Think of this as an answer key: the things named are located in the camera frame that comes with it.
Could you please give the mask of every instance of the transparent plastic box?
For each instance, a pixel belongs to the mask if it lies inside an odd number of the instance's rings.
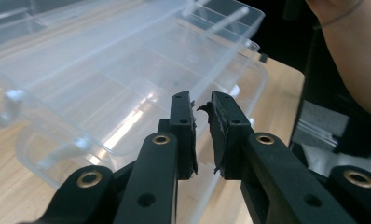
[[[212,91],[247,92],[237,100],[250,113],[267,78],[242,54],[257,51],[249,38],[264,13],[236,1],[85,1],[22,13],[0,24],[0,128],[26,120],[18,158],[55,188],[82,166],[134,161],[175,93],[204,105]],[[200,133],[207,121],[195,115]]]

